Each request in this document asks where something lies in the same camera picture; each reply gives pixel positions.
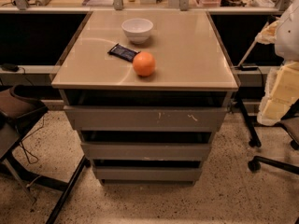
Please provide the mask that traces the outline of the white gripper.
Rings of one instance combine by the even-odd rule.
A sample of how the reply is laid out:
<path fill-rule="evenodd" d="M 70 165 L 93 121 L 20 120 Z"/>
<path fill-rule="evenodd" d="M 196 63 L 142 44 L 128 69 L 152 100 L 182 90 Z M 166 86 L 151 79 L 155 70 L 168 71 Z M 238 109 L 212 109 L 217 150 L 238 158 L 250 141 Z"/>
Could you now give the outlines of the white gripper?
<path fill-rule="evenodd" d="M 267 23 L 255 37 L 264 45 L 277 40 L 278 21 Z M 273 126 L 287 114 L 299 99 L 299 62 L 288 61 L 280 68 L 271 68 L 264 87 L 264 97 L 259 105 L 257 121 L 265 126 Z"/>

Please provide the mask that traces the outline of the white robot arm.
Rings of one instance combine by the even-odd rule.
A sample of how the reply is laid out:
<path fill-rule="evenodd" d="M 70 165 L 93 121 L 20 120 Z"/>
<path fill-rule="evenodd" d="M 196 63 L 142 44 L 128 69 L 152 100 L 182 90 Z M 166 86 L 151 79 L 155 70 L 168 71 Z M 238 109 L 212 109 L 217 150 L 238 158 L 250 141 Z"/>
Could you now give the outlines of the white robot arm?
<path fill-rule="evenodd" d="M 257 115 L 260 124 L 273 126 L 299 99 L 299 0 L 262 29 L 256 40 L 273 43 L 276 55 L 284 59 L 280 68 L 271 68 L 268 73 Z"/>

